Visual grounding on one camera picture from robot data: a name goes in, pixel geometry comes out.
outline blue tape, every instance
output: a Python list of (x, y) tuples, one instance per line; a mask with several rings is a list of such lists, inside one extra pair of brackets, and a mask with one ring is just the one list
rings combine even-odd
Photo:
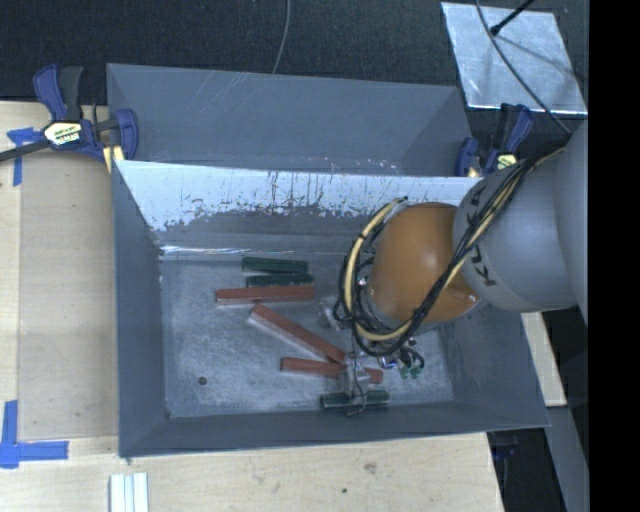
[(68, 458), (69, 441), (44, 441), (18, 443), (18, 401), (4, 404), (2, 441), (0, 442), (0, 468), (15, 469), (22, 461), (65, 460)]
[[(31, 142), (39, 142), (44, 140), (44, 135), (38, 130), (33, 128), (19, 128), (18, 130), (9, 130), (7, 137), (15, 144), (16, 147), (20, 147), (23, 144), (30, 144)], [(13, 164), (13, 186), (16, 187), (22, 183), (22, 157), (15, 159)]]

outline wooden table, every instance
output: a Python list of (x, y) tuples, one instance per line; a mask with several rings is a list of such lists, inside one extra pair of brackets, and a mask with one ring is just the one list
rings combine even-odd
[[(0, 150), (7, 130), (47, 122), (37, 103), (0, 102)], [(484, 434), (120, 459), (109, 178), (49, 150), (23, 165), (13, 187), (0, 164), (0, 406), (20, 397), (19, 438), (70, 449), (0, 469), (2, 511), (108, 510), (109, 476), (136, 472), (153, 512), (503, 510)], [(523, 319), (547, 405), (563, 405), (542, 318)]]

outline bin floor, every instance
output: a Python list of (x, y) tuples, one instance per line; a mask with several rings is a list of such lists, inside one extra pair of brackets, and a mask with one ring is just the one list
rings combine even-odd
[[(309, 262), (316, 298), (269, 307), (343, 350), (352, 350), (350, 333), (324, 325), (320, 307), (322, 297), (337, 293), (342, 255), (290, 257)], [(247, 274), (240, 260), (240, 255), (224, 255), (160, 264), (165, 393), (171, 417), (314, 410), (320, 408), (322, 393), (338, 390), (335, 379), (280, 372), (281, 357), (317, 357), (249, 321), (252, 306), (216, 305), (216, 289), (245, 285)], [(377, 387), (390, 392), (392, 405), (453, 400), (440, 336), (437, 329), (418, 336), (415, 348), (426, 361), (419, 378), (404, 380), (395, 369), (385, 371)], [(378, 367), (374, 358), (360, 360)]]

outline wooden stick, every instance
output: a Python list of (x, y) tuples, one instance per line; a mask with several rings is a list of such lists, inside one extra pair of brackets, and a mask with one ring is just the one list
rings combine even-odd
[[(313, 361), (312, 359), (299, 359), (297, 357), (283, 357), (280, 359), (281, 372), (296, 372), (319, 375), (337, 379), (344, 364), (327, 363), (325, 361)], [(365, 368), (365, 372), (371, 377), (371, 384), (380, 384), (384, 379), (384, 372), (376, 368)]]
[(342, 349), (332, 345), (327, 340), (312, 333), (311, 331), (308, 331), (301, 325), (289, 320), (273, 309), (263, 306), (262, 304), (258, 304), (253, 308), (250, 318), (270, 331), (284, 336), (286, 339), (311, 351), (315, 355), (326, 358), (335, 363), (342, 363), (344, 361), (346, 354)]
[(303, 302), (315, 296), (312, 285), (225, 288), (216, 290), (219, 305), (256, 304), (260, 302)]

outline gray bin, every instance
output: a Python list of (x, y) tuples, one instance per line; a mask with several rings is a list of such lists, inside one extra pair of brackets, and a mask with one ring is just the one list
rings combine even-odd
[[(108, 73), (110, 108), (133, 109), (141, 139), (112, 181), (122, 456), (547, 424), (518, 314), (479, 307), (424, 333), (424, 374), (385, 372), (390, 405), (347, 417), (320, 409), (335, 381), (278, 371), (280, 357), (313, 356), (248, 323), (250, 307), (214, 302), (217, 288), (244, 285), (243, 255), (307, 260), (317, 299), (335, 295), (375, 209), (405, 195), (458, 204), (475, 181), (451, 177), (468, 136), (456, 89)], [(273, 308), (350, 350), (347, 333), (321, 324), (318, 300)]]

